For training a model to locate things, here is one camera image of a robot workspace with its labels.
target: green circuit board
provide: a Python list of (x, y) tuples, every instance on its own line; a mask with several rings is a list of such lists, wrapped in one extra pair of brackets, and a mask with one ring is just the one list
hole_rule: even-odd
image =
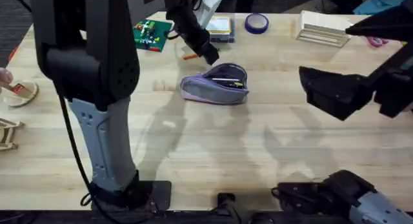
[(171, 23), (143, 20), (134, 27), (136, 48), (162, 52), (166, 43), (165, 32), (172, 27)]

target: blue cloth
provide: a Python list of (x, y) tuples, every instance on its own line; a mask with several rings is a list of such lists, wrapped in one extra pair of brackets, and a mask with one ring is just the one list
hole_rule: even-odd
[(372, 15), (399, 6), (403, 1), (404, 0), (366, 0), (354, 9), (353, 12), (359, 15)]

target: pencil case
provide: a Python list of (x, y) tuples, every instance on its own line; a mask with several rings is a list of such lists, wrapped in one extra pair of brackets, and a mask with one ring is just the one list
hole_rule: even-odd
[(224, 63), (207, 72), (184, 77), (183, 99), (217, 105), (237, 105), (247, 100), (247, 72), (233, 63)]

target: wood grain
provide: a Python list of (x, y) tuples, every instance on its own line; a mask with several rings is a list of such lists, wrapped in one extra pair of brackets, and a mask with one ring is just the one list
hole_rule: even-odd
[[(164, 19), (158, 13), (152, 19)], [(141, 79), (129, 112), (131, 151), (142, 179), (170, 180), (174, 210), (206, 210), (218, 192), (235, 192), (255, 209), (277, 209), (270, 188), (282, 181), (320, 180), (339, 169), (364, 177), (397, 206), (412, 210), (413, 117), (389, 119), (370, 104), (341, 122), (308, 105), (298, 66), (367, 75), (401, 45), (372, 49), (353, 37), (342, 49), (295, 40), (298, 15), (268, 14), (270, 29), (252, 35), (237, 14), (237, 43), (219, 45), (220, 62), (248, 70), (248, 103), (224, 107), (183, 101), (183, 76), (208, 69), (202, 58), (184, 61), (181, 39), (163, 53), (138, 50)], [(363, 16), (348, 16), (352, 22)], [(16, 79), (31, 78), (40, 93), (29, 105), (0, 115), (23, 121), (18, 150), (0, 154), (0, 209), (80, 210), (86, 193), (76, 167), (56, 92), (40, 72), (29, 30), (10, 62)], [(71, 114), (83, 163), (90, 161)]]

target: tape roll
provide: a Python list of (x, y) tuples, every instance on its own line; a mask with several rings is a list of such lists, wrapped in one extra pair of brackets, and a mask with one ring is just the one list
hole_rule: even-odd
[(250, 14), (245, 19), (245, 29), (251, 34), (262, 34), (268, 30), (270, 21), (263, 14)]

